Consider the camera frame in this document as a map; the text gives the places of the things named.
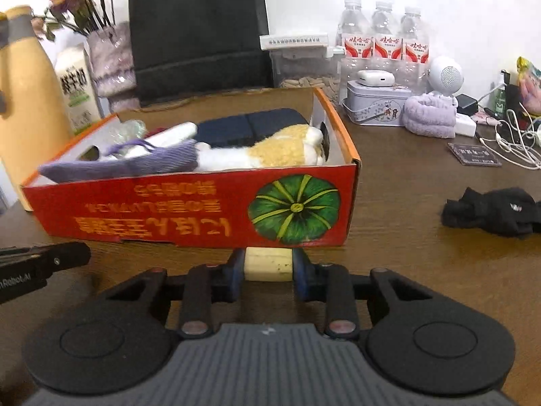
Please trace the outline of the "white round speaker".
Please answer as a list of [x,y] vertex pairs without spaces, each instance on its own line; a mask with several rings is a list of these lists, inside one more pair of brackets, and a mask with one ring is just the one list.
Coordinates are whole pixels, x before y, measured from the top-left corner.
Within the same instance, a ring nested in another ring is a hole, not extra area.
[[454,65],[432,63],[428,69],[427,82],[432,95],[445,99],[452,106],[458,105],[455,93],[461,89],[464,83],[464,76],[459,68]]

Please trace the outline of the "green ball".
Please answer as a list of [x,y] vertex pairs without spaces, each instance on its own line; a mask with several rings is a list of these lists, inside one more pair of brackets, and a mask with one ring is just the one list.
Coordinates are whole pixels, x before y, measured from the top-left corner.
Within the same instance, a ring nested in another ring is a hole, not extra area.
[[124,144],[134,139],[141,139],[147,134],[147,128],[141,120],[128,120],[113,125],[110,131],[110,141],[114,145]]

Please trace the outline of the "alpaca plush toy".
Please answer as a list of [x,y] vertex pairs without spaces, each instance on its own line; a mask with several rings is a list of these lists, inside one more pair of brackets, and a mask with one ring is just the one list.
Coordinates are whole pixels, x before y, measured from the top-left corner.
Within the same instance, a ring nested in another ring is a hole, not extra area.
[[250,147],[213,148],[197,142],[197,125],[185,122],[146,139],[129,141],[128,159],[169,152],[175,145],[186,144],[196,156],[196,172],[224,172],[263,168],[323,166],[326,163],[324,137],[320,129],[310,125],[282,128]]

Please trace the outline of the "black paper bag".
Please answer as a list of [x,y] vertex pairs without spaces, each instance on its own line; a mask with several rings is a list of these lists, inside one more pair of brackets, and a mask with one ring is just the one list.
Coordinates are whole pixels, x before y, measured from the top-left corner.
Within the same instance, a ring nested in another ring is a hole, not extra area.
[[139,102],[270,87],[265,0],[129,0]]

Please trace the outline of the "yellow thermos jug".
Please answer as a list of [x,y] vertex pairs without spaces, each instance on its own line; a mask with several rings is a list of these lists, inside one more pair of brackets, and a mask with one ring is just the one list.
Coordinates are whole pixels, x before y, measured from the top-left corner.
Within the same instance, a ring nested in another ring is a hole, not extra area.
[[72,139],[60,83],[31,20],[25,5],[1,15],[1,162],[27,211],[23,183]]

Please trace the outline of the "snack packet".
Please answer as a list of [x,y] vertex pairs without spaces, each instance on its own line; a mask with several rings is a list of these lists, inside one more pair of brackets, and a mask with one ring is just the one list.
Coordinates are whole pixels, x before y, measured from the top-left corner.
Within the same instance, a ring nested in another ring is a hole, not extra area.
[[541,115],[541,71],[533,62],[519,57],[516,62],[522,105],[530,115]]

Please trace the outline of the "black glove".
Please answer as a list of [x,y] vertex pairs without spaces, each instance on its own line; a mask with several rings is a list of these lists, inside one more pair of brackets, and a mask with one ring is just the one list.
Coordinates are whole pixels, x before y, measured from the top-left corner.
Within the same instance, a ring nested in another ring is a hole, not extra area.
[[518,187],[485,194],[468,187],[458,200],[447,199],[441,223],[454,228],[479,228],[508,238],[539,234],[540,202]]

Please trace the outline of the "water bottle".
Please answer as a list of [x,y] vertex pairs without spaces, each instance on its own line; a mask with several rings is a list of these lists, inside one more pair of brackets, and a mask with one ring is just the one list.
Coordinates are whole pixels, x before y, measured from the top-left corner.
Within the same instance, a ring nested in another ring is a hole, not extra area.
[[401,19],[403,83],[413,93],[424,93],[429,59],[429,37],[418,9],[406,7]]
[[390,3],[377,2],[371,16],[372,63],[377,70],[389,71],[400,81],[403,39]]
[[343,55],[339,62],[340,88],[345,90],[347,82],[356,79],[358,72],[367,70],[372,58],[371,23],[362,12],[359,0],[345,0],[336,31],[336,45]]

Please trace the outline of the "clear container with white lid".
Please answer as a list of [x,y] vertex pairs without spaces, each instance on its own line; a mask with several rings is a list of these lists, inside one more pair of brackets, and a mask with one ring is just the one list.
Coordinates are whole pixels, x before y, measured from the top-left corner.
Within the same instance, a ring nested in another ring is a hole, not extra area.
[[330,45],[327,35],[264,35],[259,44],[272,59],[276,88],[319,88],[337,104],[343,47]]

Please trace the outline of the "middle water bottle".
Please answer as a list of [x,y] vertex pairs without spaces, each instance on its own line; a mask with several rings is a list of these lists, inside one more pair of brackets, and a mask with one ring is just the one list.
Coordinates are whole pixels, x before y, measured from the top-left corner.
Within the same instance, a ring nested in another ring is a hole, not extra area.
[[400,81],[403,39],[390,3],[377,2],[371,16],[372,63],[377,70],[389,71]]

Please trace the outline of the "navy blue pouch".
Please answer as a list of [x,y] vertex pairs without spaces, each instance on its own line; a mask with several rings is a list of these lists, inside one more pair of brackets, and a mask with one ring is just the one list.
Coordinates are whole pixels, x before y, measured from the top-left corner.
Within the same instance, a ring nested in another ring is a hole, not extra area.
[[207,120],[197,126],[195,140],[211,148],[251,147],[282,128],[307,124],[295,109],[279,108]]

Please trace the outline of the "purple cloth pouch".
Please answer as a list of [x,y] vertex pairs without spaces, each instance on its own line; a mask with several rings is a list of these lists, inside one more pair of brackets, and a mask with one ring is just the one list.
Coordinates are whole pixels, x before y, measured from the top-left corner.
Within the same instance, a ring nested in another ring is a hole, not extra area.
[[188,139],[131,159],[51,162],[39,166],[38,172],[57,183],[191,172],[198,166],[195,144],[195,140]]

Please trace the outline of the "right water bottle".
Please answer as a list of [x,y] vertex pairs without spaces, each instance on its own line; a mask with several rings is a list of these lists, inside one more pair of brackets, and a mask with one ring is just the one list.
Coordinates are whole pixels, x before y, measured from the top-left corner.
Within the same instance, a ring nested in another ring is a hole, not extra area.
[[413,93],[424,93],[429,59],[429,37],[418,9],[406,7],[401,19],[403,83]]

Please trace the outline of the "purple ribbed vase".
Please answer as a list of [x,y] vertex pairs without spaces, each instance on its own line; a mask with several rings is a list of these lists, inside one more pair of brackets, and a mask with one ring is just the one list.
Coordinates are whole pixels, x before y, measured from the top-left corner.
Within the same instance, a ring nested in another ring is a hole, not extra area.
[[140,107],[130,27],[122,22],[87,37],[94,88],[112,113]]

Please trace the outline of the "white earbuds case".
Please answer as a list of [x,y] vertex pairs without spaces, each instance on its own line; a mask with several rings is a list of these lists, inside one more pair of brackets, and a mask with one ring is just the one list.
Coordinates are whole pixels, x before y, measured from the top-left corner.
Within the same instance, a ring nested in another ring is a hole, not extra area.
[[357,76],[358,82],[368,87],[391,87],[395,84],[395,77],[389,71],[360,70]]

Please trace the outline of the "purple scrunchie towel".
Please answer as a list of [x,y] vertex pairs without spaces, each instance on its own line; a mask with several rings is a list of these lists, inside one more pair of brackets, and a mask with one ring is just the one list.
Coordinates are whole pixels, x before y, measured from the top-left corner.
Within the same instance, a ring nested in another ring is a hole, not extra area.
[[403,126],[422,137],[456,137],[457,107],[448,99],[428,93],[411,96],[403,105]]

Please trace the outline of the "milk carton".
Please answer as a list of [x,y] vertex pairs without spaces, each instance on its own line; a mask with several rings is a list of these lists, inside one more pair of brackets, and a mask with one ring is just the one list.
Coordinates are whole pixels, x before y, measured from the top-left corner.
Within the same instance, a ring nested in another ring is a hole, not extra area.
[[56,59],[54,69],[62,88],[72,132],[78,135],[103,118],[84,45],[63,50]]

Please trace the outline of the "decorated tin box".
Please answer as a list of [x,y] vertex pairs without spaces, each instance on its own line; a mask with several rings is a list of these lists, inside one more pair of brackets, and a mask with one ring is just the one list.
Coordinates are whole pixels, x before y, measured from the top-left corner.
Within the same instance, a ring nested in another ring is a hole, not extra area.
[[403,106],[412,97],[403,86],[370,87],[349,81],[342,106],[349,120],[366,127],[402,127]]

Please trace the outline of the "left water bottle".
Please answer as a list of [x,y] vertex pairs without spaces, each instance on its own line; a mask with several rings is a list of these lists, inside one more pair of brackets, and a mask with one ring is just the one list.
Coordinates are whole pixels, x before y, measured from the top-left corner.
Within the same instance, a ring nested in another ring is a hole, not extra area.
[[345,90],[347,82],[356,79],[358,72],[367,70],[372,58],[371,23],[362,12],[359,0],[345,0],[336,31],[336,45],[343,55],[339,62],[340,88]]

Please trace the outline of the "red cardboard box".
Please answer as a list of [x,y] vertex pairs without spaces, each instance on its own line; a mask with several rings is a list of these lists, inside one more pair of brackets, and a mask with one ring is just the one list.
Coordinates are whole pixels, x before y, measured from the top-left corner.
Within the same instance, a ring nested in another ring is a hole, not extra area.
[[289,108],[327,137],[321,166],[178,172],[55,183],[34,173],[22,186],[49,235],[181,247],[340,246],[349,233],[360,157],[336,108],[318,88],[265,89],[193,98],[112,115],[75,137],[59,160],[103,147],[114,125],[148,128]]

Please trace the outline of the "dark coaster card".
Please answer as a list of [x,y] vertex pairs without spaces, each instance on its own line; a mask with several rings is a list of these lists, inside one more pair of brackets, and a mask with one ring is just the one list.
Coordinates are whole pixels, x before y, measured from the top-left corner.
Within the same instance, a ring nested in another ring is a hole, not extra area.
[[486,147],[457,143],[448,143],[447,147],[464,166],[501,167],[501,162]]

